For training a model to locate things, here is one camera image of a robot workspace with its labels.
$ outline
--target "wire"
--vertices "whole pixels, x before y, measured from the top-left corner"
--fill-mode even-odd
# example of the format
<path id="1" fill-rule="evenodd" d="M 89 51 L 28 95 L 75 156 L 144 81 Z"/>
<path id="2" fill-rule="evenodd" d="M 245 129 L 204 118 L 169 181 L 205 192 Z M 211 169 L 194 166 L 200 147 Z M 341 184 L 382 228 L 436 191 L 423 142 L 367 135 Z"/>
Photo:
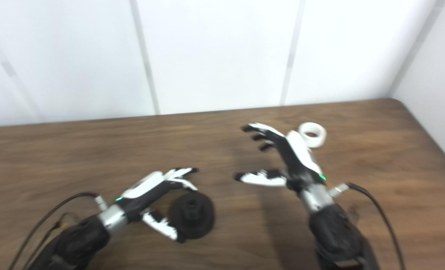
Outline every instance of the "wire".
<path id="1" fill-rule="evenodd" d="M 359 191 L 362 194 L 366 195 L 376 206 L 377 210 L 379 211 L 380 215 L 382 216 L 382 219 L 384 220 L 385 225 L 387 226 L 387 230 L 389 231 L 389 234 L 392 238 L 392 243 L 394 244 L 394 247 L 396 249 L 397 259 L 399 260 L 399 267 L 401 270 L 406 270 L 406 263 L 404 262 L 404 256 L 402 255 L 402 250 L 399 245 L 399 241 L 397 240 L 396 233 L 394 232 L 394 229 L 392 229 L 392 225 L 389 222 L 389 219 L 385 215 L 384 210 L 382 209 L 382 206 L 379 204 L 379 202 L 367 191 L 365 188 L 358 186 L 354 183 L 348 183 L 347 186 L 355 191 Z"/>
<path id="2" fill-rule="evenodd" d="M 9 266 L 9 268 L 7 270 L 13 270 L 14 269 L 15 264 L 19 260 L 22 252 L 24 251 L 25 246 L 27 246 L 27 244 L 29 243 L 29 240 L 31 239 L 31 237 L 39 229 L 39 227 L 44 223 L 44 221 L 46 221 L 49 217 L 51 217 L 52 214 L 54 214 L 54 212 L 56 212 L 59 208 L 61 208 L 66 203 L 68 203 L 68 202 L 70 202 L 70 201 L 72 201 L 72 200 L 74 200 L 76 198 L 79 198 L 79 197 L 92 197 L 92 198 L 96 198 L 97 196 L 99 196 L 97 193 L 82 192 L 82 193 L 78 193 L 76 195 L 72 195 L 69 198 L 65 199 L 64 201 L 60 202 L 58 205 L 56 205 L 41 220 L 39 220 L 39 222 L 37 222 L 37 224 L 31 229 L 31 231 L 29 232 L 29 234 L 27 235 L 27 237 L 23 241 L 23 243 L 20 246 L 19 250 L 17 251 L 17 253 L 16 253 L 16 255 L 15 255 L 11 265 Z"/>
<path id="3" fill-rule="evenodd" d="M 29 258 L 25 262 L 24 266 L 22 267 L 22 270 L 27 269 L 29 264 L 32 262 L 32 259 L 36 256 L 36 254 L 38 253 L 38 251 L 40 250 L 42 245 L 44 245 L 44 243 L 47 241 L 47 239 L 49 239 L 49 237 L 51 236 L 52 232 L 55 231 L 56 229 L 59 229 L 63 225 L 63 220 L 64 220 L 65 216 L 71 216 L 75 223 L 81 222 L 81 219 L 74 212 L 65 212 L 64 214 L 62 214 L 61 217 L 58 219 L 58 221 L 56 221 L 56 223 L 51 227 L 51 229 L 49 229 L 46 232 L 44 237 L 41 239 L 41 241 L 39 242 L 37 247 L 32 252 L 31 256 L 29 256 Z"/>

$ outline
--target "cable connector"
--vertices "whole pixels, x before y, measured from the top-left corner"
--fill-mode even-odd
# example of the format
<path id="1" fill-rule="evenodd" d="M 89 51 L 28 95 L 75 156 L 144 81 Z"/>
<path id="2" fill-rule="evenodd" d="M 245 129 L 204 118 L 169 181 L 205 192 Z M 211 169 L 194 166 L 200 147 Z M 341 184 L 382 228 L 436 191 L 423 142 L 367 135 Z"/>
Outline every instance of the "cable connector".
<path id="1" fill-rule="evenodd" d="M 104 212 L 107 210 L 106 201 L 104 201 L 104 199 L 100 195 L 95 197 L 94 200 L 96 201 L 97 208 L 99 208 L 99 210 L 101 210 L 101 212 Z"/>
<path id="2" fill-rule="evenodd" d="M 348 190 L 349 186 L 347 184 L 341 184 L 327 191 L 327 194 L 332 198 L 341 195 L 344 191 Z"/>

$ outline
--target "white ring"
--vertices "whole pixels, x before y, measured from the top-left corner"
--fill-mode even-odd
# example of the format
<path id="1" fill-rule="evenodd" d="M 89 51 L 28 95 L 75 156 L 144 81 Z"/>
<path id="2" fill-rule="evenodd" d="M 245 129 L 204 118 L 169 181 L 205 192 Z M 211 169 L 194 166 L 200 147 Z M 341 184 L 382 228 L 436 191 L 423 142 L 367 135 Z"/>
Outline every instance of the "white ring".
<path id="1" fill-rule="evenodd" d="M 327 131 L 325 128 L 323 128 L 323 126 L 312 122 L 302 123 L 299 126 L 298 132 L 301 134 L 306 146 L 310 148 L 321 147 L 325 142 L 325 137 L 327 136 Z M 314 133 L 316 137 L 310 137 L 306 135 L 306 133 Z"/>

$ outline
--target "wood grain surface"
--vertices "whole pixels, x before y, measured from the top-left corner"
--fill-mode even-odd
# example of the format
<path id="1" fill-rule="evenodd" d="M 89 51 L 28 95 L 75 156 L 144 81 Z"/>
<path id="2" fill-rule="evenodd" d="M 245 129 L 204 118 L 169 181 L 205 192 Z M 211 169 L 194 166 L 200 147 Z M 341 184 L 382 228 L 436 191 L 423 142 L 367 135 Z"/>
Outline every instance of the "wood grain surface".
<path id="1" fill-rule="evenodd" d="M 277 152 L 259 152 L 259 143 L 241 132 L 256 121 L 283 133 L 306 121 L 323 125 L 327 141 L 313 152 L 328 185 L 352 181 L 373 193 L 392 221 L 409 270 L 445 270 L 445 155 L 392 99 L 0 128 L 0 269 L 64 198 L 94 191 L 113 201 L 152 171 L 198 167 L 188 179 L 214 201 L 217 221 L 210 234 L 178 244 L 145 224 L 131 224 L 90 269 L 316 270 L 307 213 L 294 193 L 232 179 L 236 171 L 283 168 Z M 164 213 L 182 193 L 174 191 L 154 207 Z M 371 202 L 354 192 L 337 201 L 357 209 L 358 226 L 382 270 L 397 269 Z M 89 199 L 60 212 L 68 210 L 96 213 Z"/>

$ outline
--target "robotic hand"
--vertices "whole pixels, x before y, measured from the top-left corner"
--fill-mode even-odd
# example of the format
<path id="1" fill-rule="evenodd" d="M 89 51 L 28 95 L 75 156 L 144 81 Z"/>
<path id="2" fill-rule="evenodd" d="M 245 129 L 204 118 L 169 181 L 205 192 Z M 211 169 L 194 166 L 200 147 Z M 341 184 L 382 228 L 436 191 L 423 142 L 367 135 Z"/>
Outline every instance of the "robotic hand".
<path id="1" fill-rule="evenodd" d="M 333 190 L 326 190 L 325 177 L 303 134 L 291 130 L 284 136 L 274 128 L 260 123 L 250 123 L 242 130 L 258 133 L 253 140 L 265 141 L 260 147 L 261 151 L 277 149 L 287 165 L 287 171 L 267 169 L 236 173 L 235 179 L 255 185 L 287 186 L 296 192 L 310 213 L 309 225 L 317 242 L 316 252 L 321 268 L 379 270 L 368 241 L 349 221 L 342 207 L 333 200 L 349 187 L 341 185 Z"/>
<path id="2" fill-rule="evenodd" d="M 53 238 L 27 270 L 83 270 L 116 231 L 132 222 L 143 221 L 165 236 L 183 243 L 184 234 L 149 206 L 173 189 L 183 188 L 195 193 L 197 188 L 183 177 L 196 171 L 195 168 L 177 168 L 165 174 L 155 171 L 124 191 L 109 207 L 100 196 L 96 197 L 102 212 L 86 217 Z"/>

